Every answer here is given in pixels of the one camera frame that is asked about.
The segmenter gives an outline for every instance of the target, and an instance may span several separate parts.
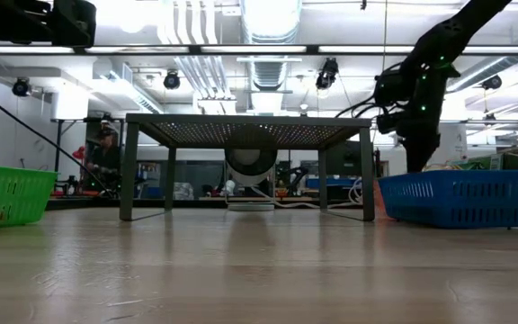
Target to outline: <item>security camera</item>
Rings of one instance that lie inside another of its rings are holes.
[[[14,95],[18,97],[28,97],[31,95],[31,85],[28,77],[18,77],[17,81],[11,89]]]
[[[485,80],[481,84],[481,86],[485,90],[488,90],[488,89],[496,90],[496,89],[500,88],[502,85],[503,85],[503,80],[501,80],[500,76],[493,76],[493,77]]]
[[[179,76],[177,76],[176,70],[169,70],[167,71],[167,76],[165,77],[165,80],[163,81],[163,86],[169,90],[175,90],[181,85],[181,82],[179,82]]]
[[[319,71],[319,77],[315,82],[318,90],[326,90],[331,87],[335,81],[335,75],[339,73],[339,65],[335,58],[327,58],[325,65]]]

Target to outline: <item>basket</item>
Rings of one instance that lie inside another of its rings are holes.
[[[0,227],[39,221],[56,174],[0,167]]]
[[[518,170],[429,171],[379,180],[387,215],[445,229],[518,227]]]

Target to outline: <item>perforated tabletop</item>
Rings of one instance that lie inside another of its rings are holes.
[[[126,122],[178,149],[327,149],[371,127],[368,119],[145,113]]]

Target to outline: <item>man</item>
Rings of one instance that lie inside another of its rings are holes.
[[[101,146],[94,149],[91,158],[87,160],[87,168],[104,176],[118,175],[121,166],[120,153],[113,130],[100,130],[97,137]]]

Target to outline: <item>green basket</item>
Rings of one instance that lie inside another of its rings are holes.
[[[41,220],[57,175],[0,167],[0,227]]]

